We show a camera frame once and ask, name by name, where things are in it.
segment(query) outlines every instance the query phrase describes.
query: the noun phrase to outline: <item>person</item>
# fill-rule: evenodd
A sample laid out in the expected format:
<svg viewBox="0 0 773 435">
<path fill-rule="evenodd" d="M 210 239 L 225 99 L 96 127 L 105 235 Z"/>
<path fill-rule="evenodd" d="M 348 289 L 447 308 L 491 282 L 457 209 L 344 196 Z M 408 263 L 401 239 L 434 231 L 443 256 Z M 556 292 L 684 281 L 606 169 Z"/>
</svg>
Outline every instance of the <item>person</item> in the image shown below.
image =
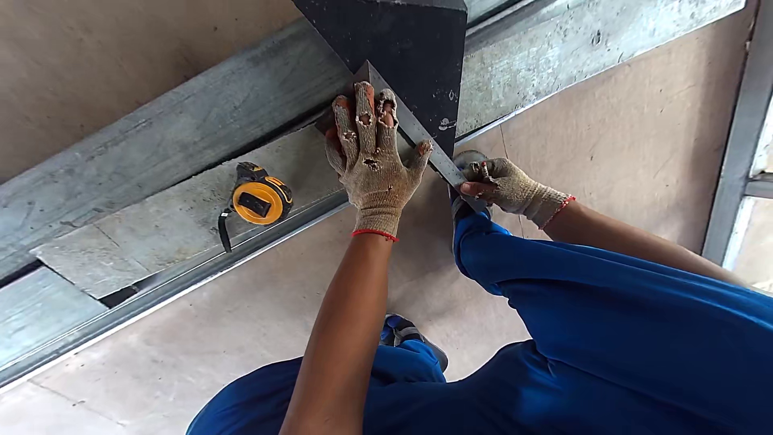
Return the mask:
<svg viewBox="0 0 773 435">
<path fill-rule="evenodd" d="M 525 215 L 553 241 L 513 236 L 452 193 L 459 270 L 506 297 L 532 339 L 446 382 L 439 349 L 386 315 L 400 213 L 433 150 L 422 142 L 403 165 L 393 94 L 355 90 L 354 104 L 333 102 L 327 154 L 356 223 L 305 353 L 226 386 L 188 435 L 770 433 L 772 299 L 475 152 L 455 160 L 470 180 L 462 193 Z"/>
</svg>

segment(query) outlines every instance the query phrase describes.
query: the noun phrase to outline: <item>tape measure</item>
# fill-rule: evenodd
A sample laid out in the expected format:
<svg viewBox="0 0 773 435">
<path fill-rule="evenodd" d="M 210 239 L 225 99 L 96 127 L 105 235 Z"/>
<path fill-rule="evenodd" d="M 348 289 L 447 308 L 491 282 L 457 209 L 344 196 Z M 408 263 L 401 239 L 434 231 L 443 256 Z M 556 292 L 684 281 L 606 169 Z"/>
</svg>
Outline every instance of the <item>tape measure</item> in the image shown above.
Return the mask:
<svg viewBox="0 0 773 435">
<path fill-rule="evenodd" d="M 278 178 L 268 175 L 265 169 L 250 162 L 237 164 L 237 183 L 230 203 L 220 213 L 217 229 L 226 252 L 231 252 L 231 240 L 226 228 L 226 218 L 236 211 L 245 221 L 258 225 L 270 225 L 282 221 L 292 208 L 290 187 Z"/>
</svg>

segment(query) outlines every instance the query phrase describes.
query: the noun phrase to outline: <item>worn glove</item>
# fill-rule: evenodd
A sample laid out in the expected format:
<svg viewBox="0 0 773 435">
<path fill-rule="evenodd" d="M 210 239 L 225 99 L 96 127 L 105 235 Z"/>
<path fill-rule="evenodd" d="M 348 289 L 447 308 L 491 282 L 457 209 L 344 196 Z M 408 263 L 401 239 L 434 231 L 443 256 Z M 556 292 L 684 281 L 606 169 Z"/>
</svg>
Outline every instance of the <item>worn glove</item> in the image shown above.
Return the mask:
<svg viewBox="0 0 773 435">
<path fill-rule="evenodd" d="M 501 157 L 470 163 L 462 172 L 471 181 L 461 185 L 462 193 L 497 204 L 508 213 L 522 214 L 540 229 L 574 199 L 537 183 L 518 166 Z"/>
<path fill-rule="evenodd" d="M 355 114 L 347 97 L 333 101 L 336 128 L 325 134 L 325 152 L 358 210 L 352 234 L 371 232 L 396 241 L 400 214 L 421 182 L 432 144 L 420 143 L 404 166 L 397 154 L 394 93 L 381 91 L 374 104 L 370 83 L 355 83 L 354 90 Z"/>
</svg>

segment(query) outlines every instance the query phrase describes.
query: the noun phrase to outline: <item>finger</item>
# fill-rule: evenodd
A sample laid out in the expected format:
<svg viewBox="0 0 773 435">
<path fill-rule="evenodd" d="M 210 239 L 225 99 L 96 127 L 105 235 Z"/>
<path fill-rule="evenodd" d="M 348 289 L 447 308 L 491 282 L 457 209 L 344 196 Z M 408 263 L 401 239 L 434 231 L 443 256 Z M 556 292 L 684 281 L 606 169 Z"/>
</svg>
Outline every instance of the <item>finger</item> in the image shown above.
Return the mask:
<svg viewBox="0 0 773 435">
<path fill-rule="evenodd" d="M 379 149 L 376 152 L 384 155 L 391 154 L 392 157 L 400 160 L 397 153 L 397 97 L 391 89 L 384 89 L 379 93 L 376 116 L 379 118 L 376 123 L 379 136 L 376 144 Z"/>
<path fill-rule="evenodd" d="M 493 184 L 486 184 L 486 183 L 476 183 L 476 182 L 470 182 L 462 183 L 459 187 L 459 190 L 465 194 L 469 195 L 471 197 L 488 197 L 491 194 L 494 193 L 494 190 L 496 190 L 496 186 Z"/>
<path fill-rule="evenodd" d="M 432 154 L 432 142 L 423 140 L 416 146 L 416 152 L 414 156 L 408 162 L 408 173 L 413 177 L 414 182 L 418 185 L 421 182 L 421 174 L 427 168 L 427 162 Z"/>
<path fill-rule="evenodd" d="M 517 166 L 504 157 L 488 159 L 485 161 L 485 164 L 489 169 L 489 175 L 493 178 L 512 176 L 518 171 Z"/>
<path fill-rule="evenodd" d="M 461 170 L 461 174 L 465 176 L 467 181 L 483 181 L 483 174 L 480 170 L 480 162 L 469 163 L 463 170 Z"/>
<path fill-rule="evenodd" d="M 325 154 L 330 166 L 341 176 L 346 171 L 346 157 L 343 155 L 338 129 L 331 127 L 325 132 Z"/>
<path fill-rule="evenodd" d="M 359 157 L 357 133 L 355 133 L 354 125 L 352 123 L 351 102 L 347 97 L 339 95 L 333 100 L 332 107 L 333 115 L 335 117 L 335 126 L 338 130 L 339 141 L 343 149 L 343 155 L 346 158 L 346 164 L 351 166 Z"/>
<path fill-rule="evenodd" d="M 357 100 L 355 124 L 359 132 L 359 150 L 365 155 L 376 153 L 376 120 L 373 116 L 373 86 L 366 81 L 354 84 Z"/>
</svg>

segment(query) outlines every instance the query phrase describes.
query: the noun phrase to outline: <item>hand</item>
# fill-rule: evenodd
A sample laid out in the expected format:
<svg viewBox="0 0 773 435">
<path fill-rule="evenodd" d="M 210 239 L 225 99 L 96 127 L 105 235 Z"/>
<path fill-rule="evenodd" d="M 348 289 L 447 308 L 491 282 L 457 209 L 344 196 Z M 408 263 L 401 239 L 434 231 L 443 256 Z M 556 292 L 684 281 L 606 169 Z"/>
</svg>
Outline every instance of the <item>hand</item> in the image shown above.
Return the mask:
<svg viewBox="0 0 773 435">
<path fill-rule="evenodd" d="M 356 116 L 347 97 L 339 95 L 333 101 L 336 128 L 325 134 L 325 152 L 349 202 L 357 207 L 354 234 L 371 232 L 396 241 L 400 214 L 421 182 L 432 144 L 420 143 L 408 167 L 404 166 L 397 154 L 394 93 L 384 89 L 374 104 L 370 83 L 355 83 L 354 91 Z"/>
<path fill-rule="evenodd" d="M 483 163 L 494 183 L 483 176 Z M 537 183 L 518 166 L 501 157 L 470 163 L 462 172 L 470 180 L 461 185 L 462 193 L 497 204 L 508 213 L 523 214 L 540 228 L 574 199 Z"/>
</svg>

